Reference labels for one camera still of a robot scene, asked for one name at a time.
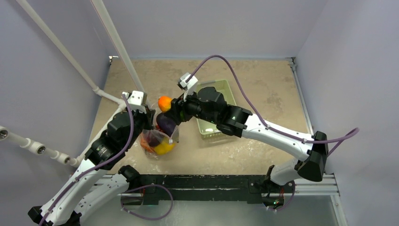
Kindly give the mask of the yellow bell pepper toy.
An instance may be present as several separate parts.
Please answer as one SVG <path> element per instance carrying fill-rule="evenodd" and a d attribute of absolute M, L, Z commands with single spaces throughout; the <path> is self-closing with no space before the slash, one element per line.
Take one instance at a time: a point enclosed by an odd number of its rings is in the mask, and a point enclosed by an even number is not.
<path fill-rule="evenodd" d="M 173 140 L 170 140 L 170 139 L 166 139 L 166 140 L 161 141 L 161 143 L 159 145 L 157 145 L 156 147 L 154 147 L 153 149 L 157 155 L 164 155 L 164 154 L 167 154 L 170 151 L 172 151 L 175 146 L 176 146 L 176 142 L 174 142 Z"/>

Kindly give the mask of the orange fruit toy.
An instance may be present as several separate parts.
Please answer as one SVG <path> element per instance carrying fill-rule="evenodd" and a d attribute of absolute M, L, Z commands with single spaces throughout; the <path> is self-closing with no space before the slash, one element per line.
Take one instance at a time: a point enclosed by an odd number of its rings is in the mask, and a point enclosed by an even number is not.
<path fill-rule="evenodd" d="M 144 138 L 140 139 L 140 146 L 143 148 L 143 150 L 146 153 L 151 153 L 151 154 L 155 153 L 154 149 L 148 145 L 147 141 Z"/>

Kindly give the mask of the purple eggplant toy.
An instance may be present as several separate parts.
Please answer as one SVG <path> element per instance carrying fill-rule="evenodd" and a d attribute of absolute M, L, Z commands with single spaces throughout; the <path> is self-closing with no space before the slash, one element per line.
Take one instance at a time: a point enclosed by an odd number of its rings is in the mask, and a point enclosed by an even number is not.
<path fill-rule="evenodd" d="M 160 113 L 156 117 L 156 123 L 165 134 L 169 137 L 172 136 L 176 128 L 176 123 L 172 119 L 166 117 L 164 113 Z"/>

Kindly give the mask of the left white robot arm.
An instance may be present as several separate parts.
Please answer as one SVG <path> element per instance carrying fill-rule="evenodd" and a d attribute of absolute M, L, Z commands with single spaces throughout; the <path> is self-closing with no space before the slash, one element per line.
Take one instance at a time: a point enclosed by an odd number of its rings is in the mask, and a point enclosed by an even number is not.
<path fill-rule="evenodd" d="M 31 220 L 40 226 L 58 226 L 78 217 L 75 208 L 81 199 L 125 156 L 142 131 L 152 128 L 155 113 L 147 108 L 145 113 L 124 110 L 115 114 L 100 137 L 93 140 L 84 160 L 62 189 L 46 204 L 28 211 Z"/>

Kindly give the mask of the clear pink zip bag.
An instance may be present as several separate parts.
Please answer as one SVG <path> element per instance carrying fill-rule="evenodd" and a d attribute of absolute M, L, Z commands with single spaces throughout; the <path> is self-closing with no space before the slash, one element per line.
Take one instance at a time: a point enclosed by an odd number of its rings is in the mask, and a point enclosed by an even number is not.
<path fill-rule="evenodd" d="M 143 130 L 140 135 L 140 146 L 147 156 L 158 158 L 171 152 L 179 143 L 179 128 L 156 104 L 153 104 L 151 109 L 155 110 L 153 128 Z"/>

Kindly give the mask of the orange green mango toy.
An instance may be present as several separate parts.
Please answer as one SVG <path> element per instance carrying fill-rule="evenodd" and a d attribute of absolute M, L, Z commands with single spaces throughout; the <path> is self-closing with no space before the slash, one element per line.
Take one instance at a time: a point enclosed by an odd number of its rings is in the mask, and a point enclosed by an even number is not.
<path fill-rule="evenodd" d="M 158 99 L 158 107 L 159 109 L 165 113 L 167 111 L 169 111 L 172 108 L 172 98 L 167 97 L 167 96 L 161 96 Z"/>

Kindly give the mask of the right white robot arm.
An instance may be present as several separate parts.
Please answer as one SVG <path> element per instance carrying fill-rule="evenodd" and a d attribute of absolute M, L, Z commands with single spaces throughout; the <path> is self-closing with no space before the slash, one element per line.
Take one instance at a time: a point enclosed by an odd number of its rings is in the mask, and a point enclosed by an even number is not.
<path fill-rule="evenodd" d="M 264 185 L 271 192 L 298 178 L 323 179 L 327 161 L 327 146 L 323 144 L 327 136 L 323 132 L 311 135 L 267 123 L 248 109 L 228 104 L 214 87 L 174 99 L 162 97 L 158 104 L 177 125 L 195 117 L 214 124 L 225 135 L 260 141 L 292 155 L 292 160 L 269 168 Z"/>

